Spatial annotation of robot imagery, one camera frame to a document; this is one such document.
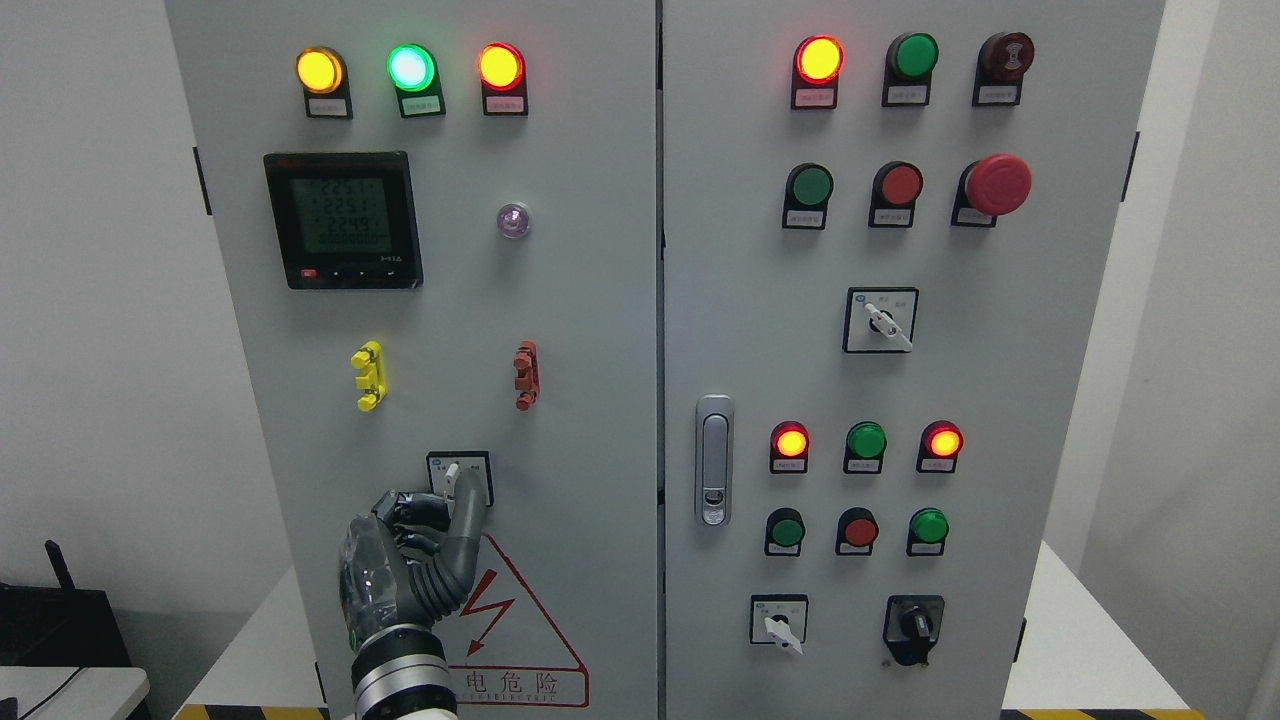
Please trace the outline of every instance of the green push button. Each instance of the green push button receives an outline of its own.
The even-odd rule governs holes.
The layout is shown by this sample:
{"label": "green push button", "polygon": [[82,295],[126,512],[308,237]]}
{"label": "green push button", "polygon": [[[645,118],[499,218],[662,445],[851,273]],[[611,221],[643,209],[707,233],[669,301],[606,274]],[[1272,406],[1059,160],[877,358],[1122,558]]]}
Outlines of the green push button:
{"label": "green push button", "polygon": [[831,197],[831,173],[810,165],[796,173],[791,181],[791,195],[801,205],[822,205]]}
{"label": "green push button", "polygon": [[947,516],[936,507],[925,507],[911,516],[911,534],[920,542],[942,542],[950,529]]}
{"label": "green push button", "polygon": [[849,443],[849,452],[854,457],[863,460],[879,457],[884,452],[884,428],[879,427],[878,423],[858,423],[849,430],[845,442]]}
{"label": "green push button", "polygon": [[773,544],[795,547],[804,539],[804,525],[791,519],[778,520],[769,529],[769,537],[773,538]]}
{"label": "green push button", "polygon": [[902,79],[920,79],[938,64],[938,41],[923,32],[904,35],[893,42],[890,64]]}

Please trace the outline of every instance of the yellow indicator light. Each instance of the yellow indicator light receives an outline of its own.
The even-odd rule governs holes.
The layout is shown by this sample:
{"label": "yellow indicator light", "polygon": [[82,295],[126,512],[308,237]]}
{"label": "yellow indicator light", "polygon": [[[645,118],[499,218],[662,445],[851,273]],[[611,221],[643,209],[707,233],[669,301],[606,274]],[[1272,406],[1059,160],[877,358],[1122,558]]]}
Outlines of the yellow indicator light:
{"label": "yellow indicator light", "polygon": [[476,58],[476,72],[480,82],[493,90],[506,91],[520,85],[525,77],[525,59],[506,42],[490,42]]}
{"label": "yellow indicator light", "polygon": [[796,50],[796,70],[808,82],[822,83],[835,79],[845,64],[845,49],[829,35],[815,35]]}
{"label": "yellow indicator light", "polygon": [[938,430],[929,437],[929,451],[940,457],[950,457],[960,450],[960,433]]}
{"label": "yellow indicator light", "polygon": [[328,47],[307,47],[294,64],[298,82],[316,95],[328,95],[342,85],[342,60]]}
{"label": "yellow indicator light", "polygon": [[800,430],[786,430],[774,441],[778,454],[785,457],[795,457],[809,447],[809,438]]}

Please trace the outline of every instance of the illuminated indicator light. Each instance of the illuminated indicator light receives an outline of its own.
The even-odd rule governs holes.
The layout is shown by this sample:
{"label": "illuminated indicator light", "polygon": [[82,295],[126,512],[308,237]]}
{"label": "illuminated indicator light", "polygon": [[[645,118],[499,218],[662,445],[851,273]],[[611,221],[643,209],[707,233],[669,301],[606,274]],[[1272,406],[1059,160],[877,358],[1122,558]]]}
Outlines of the illuminated indicator light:
{"label": "illuminated indicator light", "polygon": [[401,45],[387,55],[387,74],[396,87],[420,92],[435,79],[435,60],[420,45]]}
{"label": "illuminated indicator light", "polygon": [[938,457],[951,457],[960,452],[964,439],[955,428],[940,428],[929,436],[929,452]]}
{"label": "illuminated indicator light", "polygon": [[778,433],[773,439],[773,447],[778,448],[778,455],[783,457],[796,457],[804,455],[809,447],[809,436],[792,427]]}
{"label": "illuminated indicator light", "polygon": [[525,77],[525,59],[506,42],[490,42],[476,58],[476,72],[489,88],[507,91]]}
{"label": "illuminated indicator light", "polygon": [[840,74],[845,64],[845,49],[829,35],[815,35],[796,50],[796,70],[806,82],[822,85]]}
{"label": "illuminated indicator light", "polygon": [[298,55],[294,69],[302,87],[316,95],[328,95],[342,85],[342,60],[328,47],[307,47]]}

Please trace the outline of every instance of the warning sign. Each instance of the warning sign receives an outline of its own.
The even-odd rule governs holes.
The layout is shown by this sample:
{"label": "warning sign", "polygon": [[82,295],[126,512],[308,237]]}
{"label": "warning sign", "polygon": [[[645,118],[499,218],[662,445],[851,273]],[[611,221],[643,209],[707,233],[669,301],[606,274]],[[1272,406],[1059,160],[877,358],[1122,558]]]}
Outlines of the warning sign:
{"label": "warning sign", "polygon": [[586,707],[582,660],[507,553],[484,539],[471,597],[435,628],[445,647],[467,648],[449,665],[458,702]]}

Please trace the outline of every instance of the red emergency stop button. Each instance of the red emergency stop button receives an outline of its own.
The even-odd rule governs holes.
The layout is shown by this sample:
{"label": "red emergency stop button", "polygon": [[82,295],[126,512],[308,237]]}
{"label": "red emergency stop button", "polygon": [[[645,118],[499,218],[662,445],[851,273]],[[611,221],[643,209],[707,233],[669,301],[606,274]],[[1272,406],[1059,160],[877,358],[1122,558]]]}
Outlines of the red emergency stop button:
{"label": "red emergency stop button", "polygon": [[1032,169],[1016,155],[997,152],[969,168],[964,192],[974,210],[991,217],[1007,215],[1030,195]]}

